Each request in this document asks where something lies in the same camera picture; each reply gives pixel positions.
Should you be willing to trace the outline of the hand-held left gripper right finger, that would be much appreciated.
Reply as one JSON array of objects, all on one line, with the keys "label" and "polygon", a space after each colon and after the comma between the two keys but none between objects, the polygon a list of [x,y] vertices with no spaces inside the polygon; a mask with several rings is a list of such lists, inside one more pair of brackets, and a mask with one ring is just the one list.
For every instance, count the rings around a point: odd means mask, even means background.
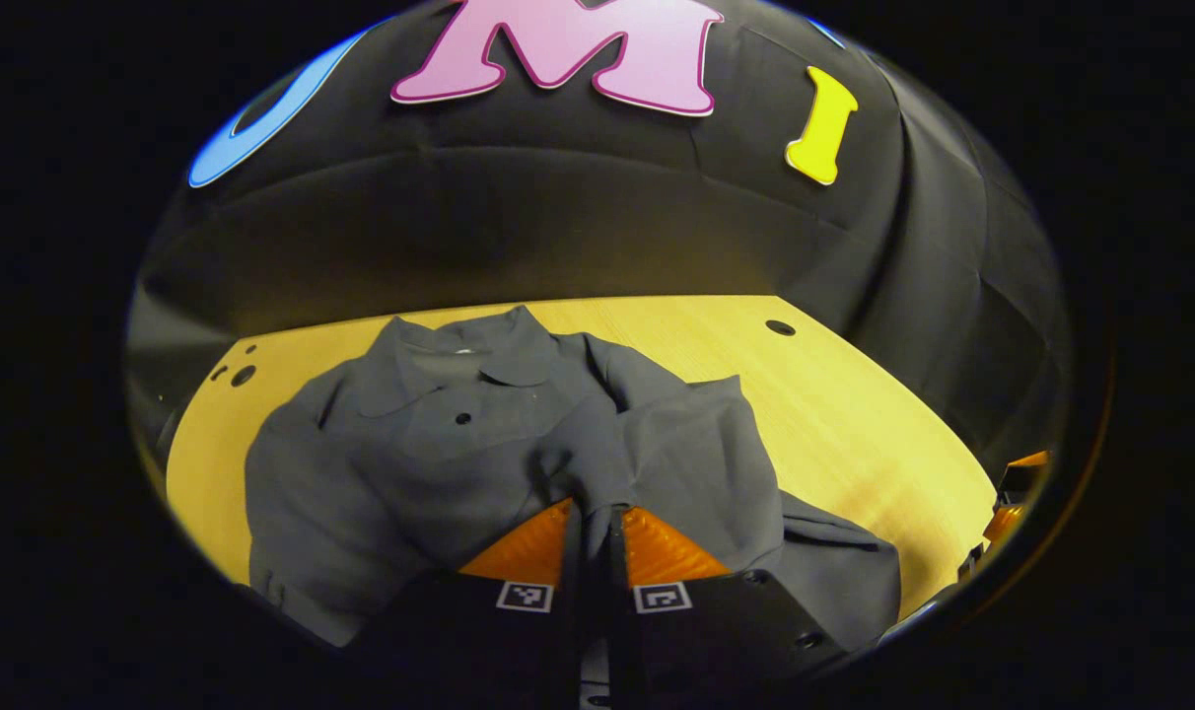
[{"label": "hand-held left gripper right finger", "polygon": [[846,655],[772,573],[729,571],[642,508],[612,512],[609,573],[614,709],[740,704]]}]

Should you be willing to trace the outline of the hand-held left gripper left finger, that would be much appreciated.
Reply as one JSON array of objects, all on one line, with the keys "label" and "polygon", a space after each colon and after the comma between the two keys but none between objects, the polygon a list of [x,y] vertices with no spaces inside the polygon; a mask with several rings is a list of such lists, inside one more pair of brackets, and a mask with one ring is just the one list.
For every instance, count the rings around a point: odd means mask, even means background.
[{"label": "hand-held left gripper left finger", "polygon": [[575,709],[583,557],[583,516],[563,498],[459,569],[403,586],[348,657],[433,706]]}]

